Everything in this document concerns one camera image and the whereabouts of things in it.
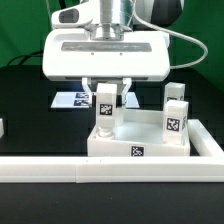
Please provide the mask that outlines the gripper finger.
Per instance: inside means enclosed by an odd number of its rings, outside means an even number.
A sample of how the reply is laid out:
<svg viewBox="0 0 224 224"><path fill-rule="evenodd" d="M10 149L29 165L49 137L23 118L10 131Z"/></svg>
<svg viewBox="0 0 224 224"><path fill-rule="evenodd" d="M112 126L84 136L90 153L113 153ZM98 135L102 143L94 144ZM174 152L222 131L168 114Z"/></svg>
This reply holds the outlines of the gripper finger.
<svg viewBox="0 0 224 224"><path fill-rule="evenodd" d="M126 104L126 95L132 86L131 78L122 78L117 84L116 107L121 108Z"/></svg>
<svg viewBox="0 0 224 224"><path fill-rule="evenodd" d="M84 92L88 95L88 103L91 107L96 106L96 94L91 90L91 79L83 78L82 79L82 88Z"/></svg>

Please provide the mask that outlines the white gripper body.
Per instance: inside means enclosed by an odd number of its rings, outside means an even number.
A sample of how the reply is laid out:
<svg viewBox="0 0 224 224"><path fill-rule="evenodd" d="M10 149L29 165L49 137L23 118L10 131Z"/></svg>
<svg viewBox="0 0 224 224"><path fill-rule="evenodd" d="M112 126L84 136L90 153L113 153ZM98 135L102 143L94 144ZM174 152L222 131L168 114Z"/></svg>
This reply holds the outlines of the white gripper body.
<svg viewBox="0 0 224 224"><path fill-rule="evenodd" d="M51 80L162 81L170 72L169 35L135 31L131 2L82 2L56 11L43 52Z"/></svg>

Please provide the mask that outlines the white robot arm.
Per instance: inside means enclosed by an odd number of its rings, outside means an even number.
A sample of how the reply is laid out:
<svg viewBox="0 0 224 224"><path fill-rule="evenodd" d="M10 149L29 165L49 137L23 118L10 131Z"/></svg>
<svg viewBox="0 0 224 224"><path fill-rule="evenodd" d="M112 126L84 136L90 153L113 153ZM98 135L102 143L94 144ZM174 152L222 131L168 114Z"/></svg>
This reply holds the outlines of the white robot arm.
<svg viewBox="0 0 224 224"><path fill-rule="evenodd" d="M123 84L125 102L132 80L164 80L170 70L170 31L183 11L182 0L80 0L51 16L52 31L42 69L52 81L80 79L87 94L94 80Z"/></svg>

